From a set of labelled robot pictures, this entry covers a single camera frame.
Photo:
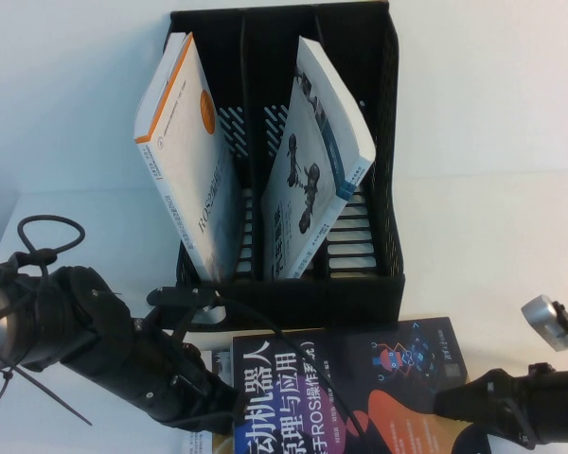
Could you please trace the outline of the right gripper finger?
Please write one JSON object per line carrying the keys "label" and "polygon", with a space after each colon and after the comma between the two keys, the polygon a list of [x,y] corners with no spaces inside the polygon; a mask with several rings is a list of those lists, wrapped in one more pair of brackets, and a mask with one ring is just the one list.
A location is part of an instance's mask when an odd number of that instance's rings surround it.
{"label": "right gripper finger", "polygon": [[507,372],[487,372],[465,385],[435,395],[433,413],[476,425],[522,447],[533,446],[524,380]]}

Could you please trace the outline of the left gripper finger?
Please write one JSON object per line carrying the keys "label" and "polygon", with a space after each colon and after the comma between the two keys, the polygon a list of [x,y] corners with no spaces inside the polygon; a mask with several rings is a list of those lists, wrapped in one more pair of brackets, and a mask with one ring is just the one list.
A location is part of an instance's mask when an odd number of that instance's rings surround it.
{"label": "left gripper finger", "polygon": [[204,412],[240,411],[240,392],[210,370],[204,372],[202,395]]}
{"label": "left gripper finger", "polygon": [[240,419],[240,394],[219,395],[184,423],[186,430],[228,433]]}

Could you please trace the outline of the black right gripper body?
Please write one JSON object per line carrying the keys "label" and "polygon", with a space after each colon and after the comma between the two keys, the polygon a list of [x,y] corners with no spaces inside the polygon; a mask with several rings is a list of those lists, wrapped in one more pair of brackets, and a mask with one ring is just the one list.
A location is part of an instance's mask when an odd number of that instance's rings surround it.
{"label": "black right gripper body", "polygon": [[503,373],[496,397],[499,437],[526,448],[568,442],[567,372],[538,363],[528,375]]}

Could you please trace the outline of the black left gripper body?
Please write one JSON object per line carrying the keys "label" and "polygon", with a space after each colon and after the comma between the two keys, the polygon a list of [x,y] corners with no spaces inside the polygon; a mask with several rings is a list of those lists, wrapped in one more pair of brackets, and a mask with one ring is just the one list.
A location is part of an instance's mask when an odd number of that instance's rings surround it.
{"label": "black left gripper body", "polygon": [[134,318],[131,348],[108,374],[108,390],[157,422],[183,422],[205,410],[208,371],[196,348]]}

